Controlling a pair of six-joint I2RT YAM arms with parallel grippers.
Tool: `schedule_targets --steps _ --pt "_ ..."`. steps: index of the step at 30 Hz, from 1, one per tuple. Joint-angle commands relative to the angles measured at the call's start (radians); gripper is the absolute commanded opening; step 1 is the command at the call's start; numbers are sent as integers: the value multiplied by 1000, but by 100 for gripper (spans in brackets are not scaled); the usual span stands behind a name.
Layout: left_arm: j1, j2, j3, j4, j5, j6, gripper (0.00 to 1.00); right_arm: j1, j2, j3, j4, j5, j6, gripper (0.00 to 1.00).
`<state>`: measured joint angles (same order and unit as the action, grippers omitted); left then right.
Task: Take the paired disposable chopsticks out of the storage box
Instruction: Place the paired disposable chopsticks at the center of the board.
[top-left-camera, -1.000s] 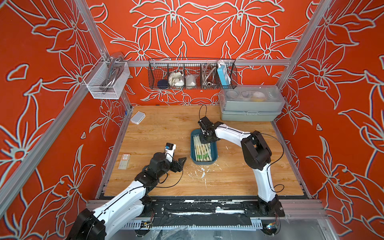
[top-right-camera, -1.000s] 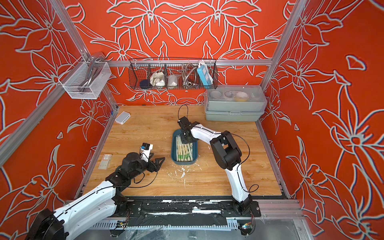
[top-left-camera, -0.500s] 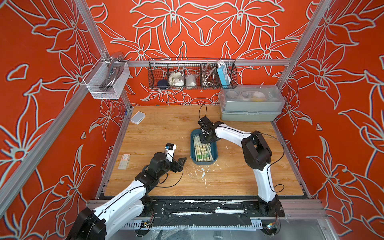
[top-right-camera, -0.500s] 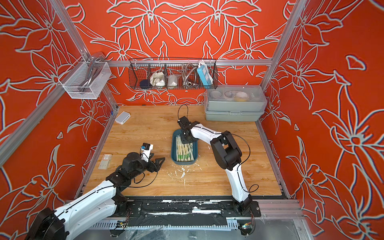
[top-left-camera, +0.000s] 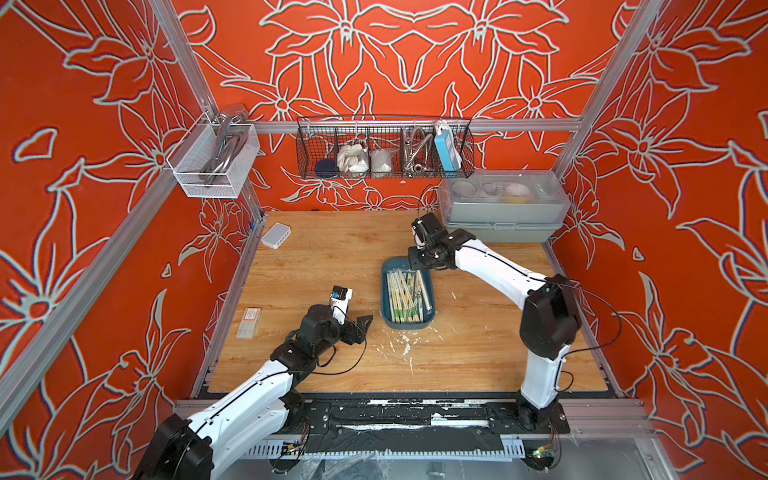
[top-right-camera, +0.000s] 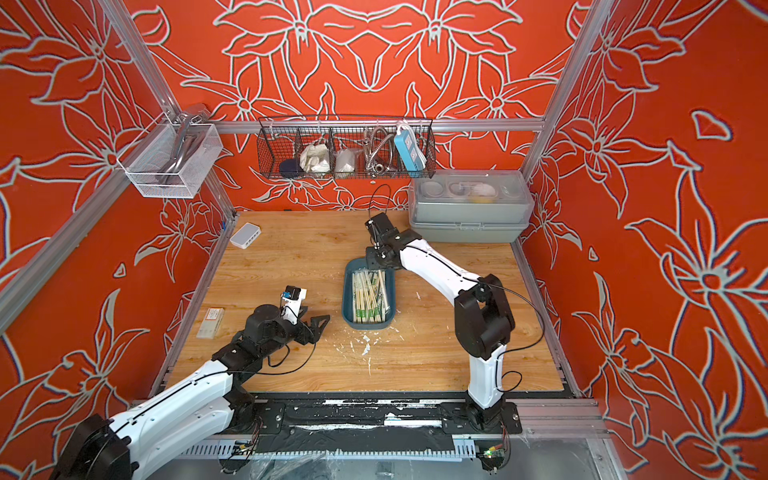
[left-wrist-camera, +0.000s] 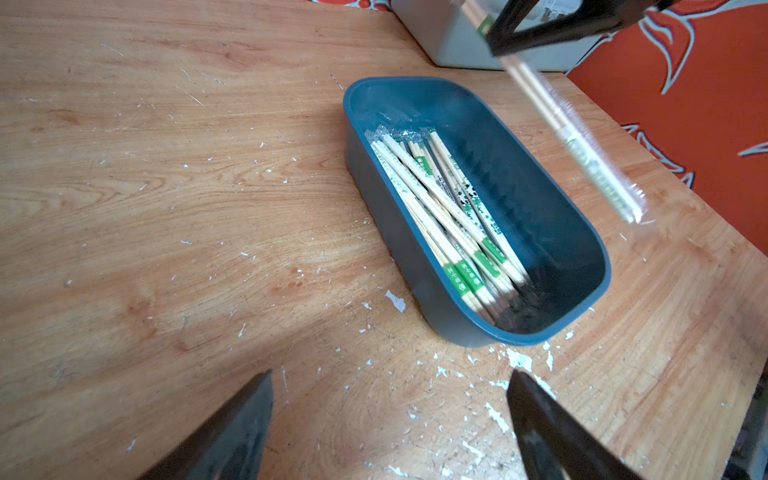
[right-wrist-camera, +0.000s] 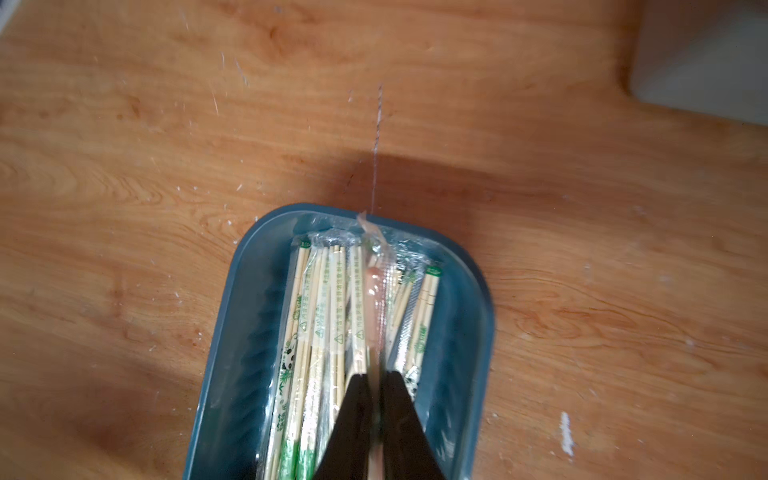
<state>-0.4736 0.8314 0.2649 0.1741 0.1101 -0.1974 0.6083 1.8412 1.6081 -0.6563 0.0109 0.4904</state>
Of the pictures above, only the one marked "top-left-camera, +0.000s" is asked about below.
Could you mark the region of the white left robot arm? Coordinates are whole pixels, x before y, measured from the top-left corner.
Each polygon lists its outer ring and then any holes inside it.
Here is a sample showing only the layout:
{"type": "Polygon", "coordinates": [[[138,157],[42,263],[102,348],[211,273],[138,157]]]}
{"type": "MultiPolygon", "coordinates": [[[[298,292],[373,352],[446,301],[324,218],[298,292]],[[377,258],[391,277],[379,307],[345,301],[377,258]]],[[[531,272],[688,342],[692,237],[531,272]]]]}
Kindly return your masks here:
{"type": "Polygon", "coordinates": [[[134,479],[217,479],[250,448],[301,418],[296,387],[319,374],[320,356],[339,342],[365,344],[371,315],[350,319],[337,305],[308,308],[299,328],[248,380],[207,408],[173,414],[156,429],[134,479]]]}

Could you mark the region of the teal plastic storage box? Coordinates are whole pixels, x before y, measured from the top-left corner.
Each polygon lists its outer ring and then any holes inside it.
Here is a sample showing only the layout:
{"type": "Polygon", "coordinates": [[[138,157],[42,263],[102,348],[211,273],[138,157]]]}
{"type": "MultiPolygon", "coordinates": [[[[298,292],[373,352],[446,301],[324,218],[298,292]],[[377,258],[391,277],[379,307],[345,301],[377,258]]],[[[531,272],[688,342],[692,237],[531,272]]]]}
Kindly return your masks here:
{"type": "Polygon", "coordinates": [[[386,260],[381,268],[381,315],[393,330],[425,329],[436,317],[429,270],[412,270],[407,258],[386,260]]]}

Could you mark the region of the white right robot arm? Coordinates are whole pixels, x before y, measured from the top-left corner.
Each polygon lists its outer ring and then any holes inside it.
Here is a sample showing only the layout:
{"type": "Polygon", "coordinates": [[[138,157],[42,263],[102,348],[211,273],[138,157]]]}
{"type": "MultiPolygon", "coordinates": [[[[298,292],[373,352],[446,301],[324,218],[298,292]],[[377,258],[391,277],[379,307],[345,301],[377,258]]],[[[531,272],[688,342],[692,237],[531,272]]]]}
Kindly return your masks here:
{"type": "Polygon", "coordinates": [[[464,271],[521,310],[519,336],[527,360],[515,400],[517,423],[528,432],[543,427],[559,394],[565,357],[581,329],[573,284],[562,275],[548,277],[513,262],[464,229],[448,231],[433,213],[415,219],[411,228],[412,269],[464,271]]]}

